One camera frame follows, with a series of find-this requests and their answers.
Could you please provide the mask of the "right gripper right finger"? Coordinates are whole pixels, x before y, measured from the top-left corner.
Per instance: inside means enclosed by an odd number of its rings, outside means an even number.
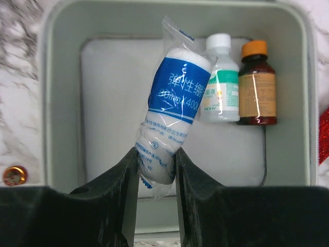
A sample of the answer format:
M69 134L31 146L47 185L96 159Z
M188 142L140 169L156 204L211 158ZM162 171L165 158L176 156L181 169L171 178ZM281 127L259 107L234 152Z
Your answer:
M328 189L226 187L176 153L182 246L328 246Z

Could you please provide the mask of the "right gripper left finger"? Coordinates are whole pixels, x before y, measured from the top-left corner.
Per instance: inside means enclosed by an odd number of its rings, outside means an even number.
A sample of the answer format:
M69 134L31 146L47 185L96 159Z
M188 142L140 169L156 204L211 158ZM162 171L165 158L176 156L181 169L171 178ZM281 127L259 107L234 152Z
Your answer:
M1 246L132 246L137 151L70 193L1 188Z

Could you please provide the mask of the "small round copper tin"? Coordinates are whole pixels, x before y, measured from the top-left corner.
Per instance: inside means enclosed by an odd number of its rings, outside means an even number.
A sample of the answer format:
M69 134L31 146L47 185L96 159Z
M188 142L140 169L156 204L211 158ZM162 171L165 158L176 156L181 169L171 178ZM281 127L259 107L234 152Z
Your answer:
M28 172L25 167L14 165L7 167L3 173L3 182L7 186L23 185L28 180Z

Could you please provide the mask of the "white disinfectant bottle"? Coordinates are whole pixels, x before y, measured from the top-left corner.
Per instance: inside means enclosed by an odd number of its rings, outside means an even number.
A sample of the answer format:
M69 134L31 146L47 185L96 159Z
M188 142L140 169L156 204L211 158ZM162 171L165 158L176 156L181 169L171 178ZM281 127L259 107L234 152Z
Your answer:
M231 58L231 36L216 33L206 39L206 52L216 58L200 105L204 122L237 122L239 116L239 67Z

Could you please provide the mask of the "brown medicine bottle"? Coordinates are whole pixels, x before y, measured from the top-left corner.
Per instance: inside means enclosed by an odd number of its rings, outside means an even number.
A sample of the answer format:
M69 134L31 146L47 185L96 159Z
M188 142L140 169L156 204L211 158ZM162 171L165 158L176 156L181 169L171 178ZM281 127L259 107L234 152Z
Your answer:
M250 41L242 46L239 71L239 125L277 123L276 72L268 64L267 42Z

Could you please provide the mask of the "blue white bandage roll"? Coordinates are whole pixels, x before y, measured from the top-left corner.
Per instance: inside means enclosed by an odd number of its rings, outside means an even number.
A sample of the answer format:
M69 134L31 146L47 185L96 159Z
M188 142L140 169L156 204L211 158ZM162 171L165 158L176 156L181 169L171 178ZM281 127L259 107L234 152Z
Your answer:
M175 154L188 136L216 62L168 16L162 27L164 57L155 72L148 111L135 142L138 173L154 199L170 193L176 175Z

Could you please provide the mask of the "grey medicine kit box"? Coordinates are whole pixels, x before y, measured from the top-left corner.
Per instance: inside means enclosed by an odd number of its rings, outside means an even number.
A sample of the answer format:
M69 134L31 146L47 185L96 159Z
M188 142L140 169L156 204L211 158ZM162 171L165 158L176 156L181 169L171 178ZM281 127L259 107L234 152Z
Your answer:
M47 184L70 192L116 165L134 146L163 56L168 16L198 47L224 32L241 60L249 40L268 44L277 76L274 126L195 120L183 149L226 186L316 183L313 34L283 1L60 1L40 37Z

